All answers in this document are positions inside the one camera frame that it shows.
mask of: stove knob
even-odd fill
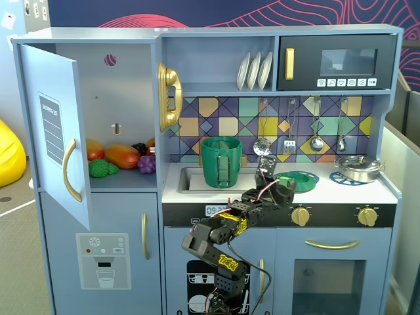
[[[363,225],[374,226],[375,221],[378,218],[378,214],[372,208],[363,208],[359,211],[357,217],[359,219],[359,222]]]
[[[305,226],[309,221],[309,212],[304,207],[298,207],[291,212],[291,220],[300,225]]]

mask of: microwave handle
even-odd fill
[[[295,70],[295,49],[294,48],[286,48],[286,65],[285,65],[285,72],[284,78],[286,80],[293,80],[293,73]]]

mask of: colorful tile backsplash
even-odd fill
[[[343,106],[341,122],[346,135],[346,150],[337,152],[339,134],[339,96],[322,96],[318,134],[324,141],[321,152],[310,149],[314,135],[313,114],[318,115],[314,97],[295,98],[296,121],[292,136],[296,138],[296,154],[283,155],[284,139],[289,136],[287,122],[288,97],[196,97],[185,98],[179,122],[168,130],[172,162],[198,162],[202,140],[215,136],[231,136],[243,143],[249,162],[256,162],[253,143],[264,136],[272,142],[272,155],[280,162],[332,162],[340,156],[366,154],[371,125],[373,96],[349,96]],[[291,106],[289,121],[293,123]]]

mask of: purple grapes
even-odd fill
[[[152,174],[156,172],[156,157],[155,156],[142,156],[138,162],[140,173]]]

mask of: sink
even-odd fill
[[[178,192],[182,194],[231,194],[242,193],[255,187],[254,174],[256,168],[244,167],[240,169],[238,182],[230,188],[213,188],[205,183],[202,167],[184,167],[181,169]]]

